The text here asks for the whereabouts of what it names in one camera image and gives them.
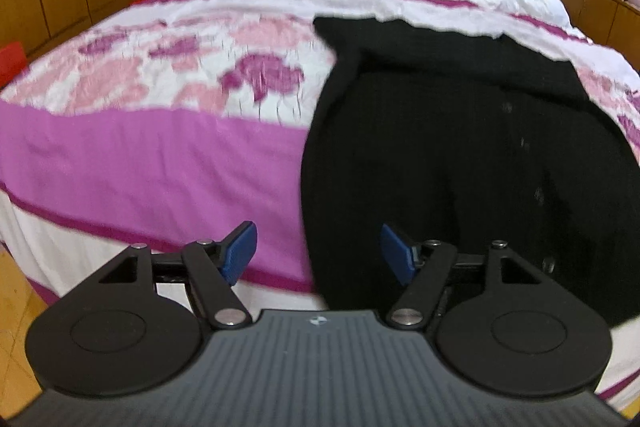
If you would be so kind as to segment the pink purple floral bedspread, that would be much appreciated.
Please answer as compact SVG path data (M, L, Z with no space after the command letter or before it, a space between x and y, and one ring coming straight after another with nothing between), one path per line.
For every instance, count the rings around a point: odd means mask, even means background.
M244 221L250 311L332 309L307 251L300 175L334 51L317 17L509 37L574 66L639 165L639 76L561 0L146 0L29 66L1 93L1 242L27 280L69 293L127 245L218 241ZM598 387L639 396L639 313L612 326Z

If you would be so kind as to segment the low wooden cabinet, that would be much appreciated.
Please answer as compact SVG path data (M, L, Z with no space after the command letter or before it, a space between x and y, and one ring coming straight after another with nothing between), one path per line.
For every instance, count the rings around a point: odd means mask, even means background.
M570 21L587 37L601 46L623 54L627 62L639 69L639 10L624 0L561 0Z

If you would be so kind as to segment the red box on floor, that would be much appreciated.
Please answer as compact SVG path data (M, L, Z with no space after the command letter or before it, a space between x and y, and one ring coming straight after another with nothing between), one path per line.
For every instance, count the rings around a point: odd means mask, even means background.
M6 87L27 67L27 57L22 44L11 42L0 49L0 87Z

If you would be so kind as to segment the black button cardigan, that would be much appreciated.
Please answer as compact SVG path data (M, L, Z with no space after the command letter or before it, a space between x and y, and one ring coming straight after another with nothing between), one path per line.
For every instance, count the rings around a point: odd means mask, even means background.
M300 175L332 309L386 311L384 225L479 251L503 239L612 326L639 313L639 165L574 66L509 37L317 17L335 53Z

